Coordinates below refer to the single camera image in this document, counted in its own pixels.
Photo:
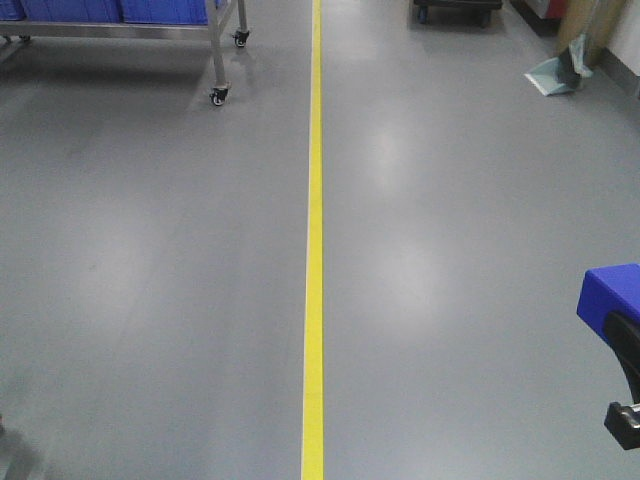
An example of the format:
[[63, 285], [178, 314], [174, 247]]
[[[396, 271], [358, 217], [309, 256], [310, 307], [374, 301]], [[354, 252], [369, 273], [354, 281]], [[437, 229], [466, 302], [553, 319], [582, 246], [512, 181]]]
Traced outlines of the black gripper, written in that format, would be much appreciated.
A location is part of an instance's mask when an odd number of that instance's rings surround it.
[[623, 369], [635, 404], [609, 404], [604, 425], [623, 449], [639, 448], [639, 325], [621, 312], [609, 312], [603, 332]]

